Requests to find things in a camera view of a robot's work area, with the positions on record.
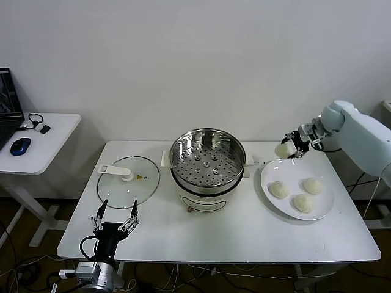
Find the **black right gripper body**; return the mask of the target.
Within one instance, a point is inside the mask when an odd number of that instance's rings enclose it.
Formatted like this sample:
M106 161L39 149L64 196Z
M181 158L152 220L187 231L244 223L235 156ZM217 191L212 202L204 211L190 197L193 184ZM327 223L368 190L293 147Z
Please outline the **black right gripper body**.
M301 151L308 151L309 150L309 142L304 141L301 138L299 131L292 132L292 142L295 145L297 150L301 150Z

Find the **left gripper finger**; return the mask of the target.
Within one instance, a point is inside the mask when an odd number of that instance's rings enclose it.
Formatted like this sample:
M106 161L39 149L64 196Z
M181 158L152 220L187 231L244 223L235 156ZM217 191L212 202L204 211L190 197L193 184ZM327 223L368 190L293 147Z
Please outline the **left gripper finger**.
M91 216L91 218L90 218L91 221L92 221L93 231L94 232L103 229L102 219L103 219L104 212L106 210L107 204L108 204L108 200L105 199L103 204L98 208L98 211L97 211L96 215L95 216Z
M131 233L139 224L139 219L137 215L137 200L135 200L131 209L130 216L118 227L118 230L121 232Z

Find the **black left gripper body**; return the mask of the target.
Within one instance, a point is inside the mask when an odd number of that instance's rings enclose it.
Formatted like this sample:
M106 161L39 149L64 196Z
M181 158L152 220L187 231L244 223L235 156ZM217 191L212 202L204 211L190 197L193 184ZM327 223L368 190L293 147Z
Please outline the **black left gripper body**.
M119 229L121 225L121 223L105 222L102 223L102 230L94 232L98 243L92 259L114 259L118 243L126 239L126 232Z

